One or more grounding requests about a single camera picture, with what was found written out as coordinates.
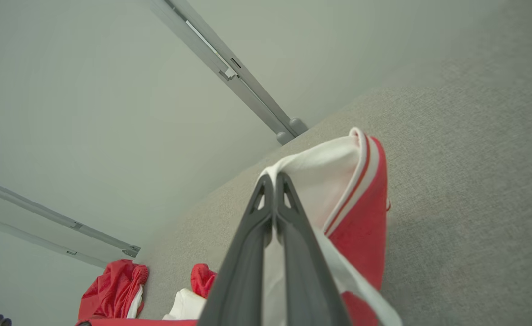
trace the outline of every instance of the red stripe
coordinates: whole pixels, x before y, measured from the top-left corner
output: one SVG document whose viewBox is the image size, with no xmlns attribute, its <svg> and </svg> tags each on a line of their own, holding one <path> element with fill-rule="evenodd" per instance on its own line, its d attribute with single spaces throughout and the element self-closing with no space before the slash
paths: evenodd
<svg viewBox="0 0 532 326">
<path fill-rule="evenodd" d="M 371 157 L 371 150 L 370 150 L 370 146 L 369 146 L 369 138 L 367 137 L 366 134 L 363 134 L 363 136 L 365 136 L 365 142 L 366 142 L 366 145 L 367 145 L 367 155 L 366 155 L 367 157 L 365 158 L 365 166 L 363 167 L 363 171 L 361 172 L 361 175 L 359 175 L 359 179 L 357 180 L 357 184 L 355 184 L 355 187 L 353 188 L 353 191 L 348 195 L 347 200 L 345 200 L 345 202 L 343 203 L 343 206 L 337 212 L 337 215 L 334 216 L 333 221 L 330 222 L 330 225 L 329 225 L 328 229 L 326 229 L 326 231 L 324 231 L 324 235 L 328 235 L 328 231 L 330 229 L 332 229 L 335 221 L 337 220 L 337 218 L 339 218 L 340 213 L 343 212 L 343 209 L 345 208 L 345 206 L 347 206 L 347 203 L 351 200 L 351 198 L 355 194 L 355 191 L 357 190 L 357 188 L 359 188 L 359 185 L 361 184 L 361 181 L 363 180 L 363 177 L 365 176 L 365 173 L 367 172 L 367 169 L 369 167 L 369 161 L 370 161 L 370 157 Z"/>
</svg>

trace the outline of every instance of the crumpled red cloth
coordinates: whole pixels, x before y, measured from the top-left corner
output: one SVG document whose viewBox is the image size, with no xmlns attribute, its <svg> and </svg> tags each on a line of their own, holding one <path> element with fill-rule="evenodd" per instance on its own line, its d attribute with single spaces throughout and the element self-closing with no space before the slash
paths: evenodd
<svg viewBox="0 0 532 326">
<path fill-rule="evenodd" d="M 190 281 L 192 291 L 200 297 L 208 298 L 210 288 L 216 280 L 218 274 L 210 270 L 207 264 L 195 264 L 192 268 Z"/>
<path fill-rule="evenodd" d="M 127 318 L 131 301 L 139 286 L 147 281 L 147 266 L 121 259 L 107 264 L 103 275 L 96 278 L 83 294 L 79 307 L 79 320 L 94 318 Z M 137 314 L 143 308 L 143 301 Z"/>
</svg>

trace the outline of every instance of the red fabric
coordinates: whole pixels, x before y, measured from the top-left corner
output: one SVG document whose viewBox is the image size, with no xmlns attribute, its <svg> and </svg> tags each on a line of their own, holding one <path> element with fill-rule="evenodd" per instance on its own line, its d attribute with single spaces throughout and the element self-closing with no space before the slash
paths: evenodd
<svg viewBox="0 0 532 326">
<path fill-rule="evenodd" d="M 210 270 L 207 264 L 195 264 L 192 268 L 190 281 L 192 285 L 192 291 L 200 297 L 208 298 L 210 294 L 210 287 L 216 280 L 216 272 Z"/>
<path fill-rule="evenodd" d="M 365 193 L 341 221 L 329 239 L 345 258 L 377 290 L 381 288 L 385 265 L 387 231 L 387 162 L 381 144 L 377 173 Z M 370 307 L 350 292 L 342 295 L 353 325 L 376 325 L 377 318 Z"/>
<path fill-rule="evenodd" d="M 152 320 L 152 319 L 127 319 L 127 318 L 103 318 L 80 320 L 91 323 L 91 326 L 195 326 L 197 320 Z"/>
<path fill-rule="evenodd" d="M 81 298 L 79 320 L 90 318 L 127 318 L 131 301 L 139 286 L 147 281 L 145 265 L 121 259 L 107 264 L 103 275 L 96 278 Z M 143 301 L 137 311 L 141 312 Z"/>
</svg>

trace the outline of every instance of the gray carpet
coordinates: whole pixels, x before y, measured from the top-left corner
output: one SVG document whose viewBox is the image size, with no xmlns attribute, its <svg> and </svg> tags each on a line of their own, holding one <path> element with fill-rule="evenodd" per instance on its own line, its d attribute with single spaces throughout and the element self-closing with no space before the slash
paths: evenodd
<svg viewBox="0 0 532 326">
<path fill-rule="evenodd" d="M 359 126 L 382 141 L 390 199 L 382 293 L 410 325 L 532 324 L 532 1 L 511 1 L 441 60 L 401 69 L 244 171 L 144 246 L 142 318 L 191 267 L 220 267 L 258 173 Z"/>
</svg>

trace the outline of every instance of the white fabric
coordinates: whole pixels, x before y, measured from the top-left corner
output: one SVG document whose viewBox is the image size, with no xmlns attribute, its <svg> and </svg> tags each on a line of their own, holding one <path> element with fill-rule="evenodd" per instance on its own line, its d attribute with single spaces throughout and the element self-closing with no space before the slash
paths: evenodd
<svg viewBox="0 0 532 326">
<path fill-rule="evenodd" d="M 171 311 L 163 316 L 162 320 L 199 319 L 204 305 L 206 305 L 205 298 L 188 289 L 181 289 L 175 294 Z"/>
<path fill-rule="evenodd" d="M 137 291 L 137 294 L 135 297 L 133 297 L 133 300 L 131 301 L 131 305 L 129 306 L 129 311 L 127 312 L 127 318 L 137 318 L 137 310 L 139 309 L 139 306 L 141 305 L 141 297 L 143 296 L 143 285 L 139 285 L 139 291 Z"/>
<path fill-rule="evenodd" d="M 369 186 L 378 169 L 378 148 L 360 130 L 353 128 L 349 136 L 322 143 L 299 154 L 284 157 L 262 171 L 275 185 L 280 172 L 292 179 L 304 211 L 312 225 L 316 239 L 341 293 L 351 291 L 365 300 L 384 326 L 402 324 L 397 312 L 381 297 L 351 263 L 338 252 L 324 231 L 332 233 L 357 199 Z M 367 155 L 369 165 L 361 176 Z M 343 212 L 330 225 L 333 217 Z M 276 237 L 264 253 L 264 307 L 262 322 L 265 326 L 286 325 L 286 289 L 284 281 L 284 252 Z"/>
</svg>

